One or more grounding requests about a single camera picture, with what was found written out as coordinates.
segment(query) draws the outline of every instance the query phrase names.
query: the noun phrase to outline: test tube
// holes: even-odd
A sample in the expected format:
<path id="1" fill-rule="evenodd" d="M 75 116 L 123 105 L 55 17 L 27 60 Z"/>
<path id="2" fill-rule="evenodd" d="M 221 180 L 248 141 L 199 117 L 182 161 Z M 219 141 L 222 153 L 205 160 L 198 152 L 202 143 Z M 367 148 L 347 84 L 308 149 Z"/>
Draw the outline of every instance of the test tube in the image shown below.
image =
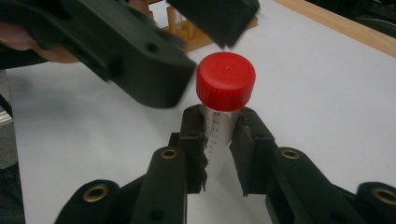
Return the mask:
<path id="1" fill-rule="evenodd" d="M 208 55 L 198 65 L 196 90 L 205 118 L 208 177 L 216 176 L 223 166 L 239 110 L 250 99 L 255 79 L 250 61 L 231 52 Z"/>

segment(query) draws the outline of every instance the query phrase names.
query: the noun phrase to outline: white table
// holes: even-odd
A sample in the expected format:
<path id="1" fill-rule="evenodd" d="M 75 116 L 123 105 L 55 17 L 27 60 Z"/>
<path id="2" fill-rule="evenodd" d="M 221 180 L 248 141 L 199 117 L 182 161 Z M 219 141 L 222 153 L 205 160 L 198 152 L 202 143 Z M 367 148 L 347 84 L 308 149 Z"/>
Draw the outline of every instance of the white table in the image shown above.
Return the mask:
<path id="1" fill-rule="evenodd" d="M 330 181 L 396 186 L 396 60 L 270 0 L 259 25 L 233 52 L 255 66 L 247 106 L 279 146 L 307 154 Z M 220 51 L 189 53 L 196 62 Z M 52 223 L 83 184 L 123 186 L 199 104 L 194 81 L 173 109 L 144 107 L 84 65 L 44 63 L 8 70 L 28 224 Z M 268 223 L 264 196 L 243 198 L 230 154 L 219 183 L 189 196 L 188 223 Z"/>

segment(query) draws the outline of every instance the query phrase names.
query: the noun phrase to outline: ribbed red screw cap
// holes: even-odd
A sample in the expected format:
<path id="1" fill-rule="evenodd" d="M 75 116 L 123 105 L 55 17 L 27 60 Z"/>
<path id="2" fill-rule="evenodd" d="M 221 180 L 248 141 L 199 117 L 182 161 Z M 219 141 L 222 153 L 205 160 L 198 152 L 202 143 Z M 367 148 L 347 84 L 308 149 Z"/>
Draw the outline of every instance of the ribbed red screw cap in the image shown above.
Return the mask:
<path id="1" fill-rule="evenodd" d="M 256 73 L 246 58 L 218 52 L 202 59 L 197 68 L 197 94 L 201 102 L 218 111 L 235 111 L 250 99 Z"/>

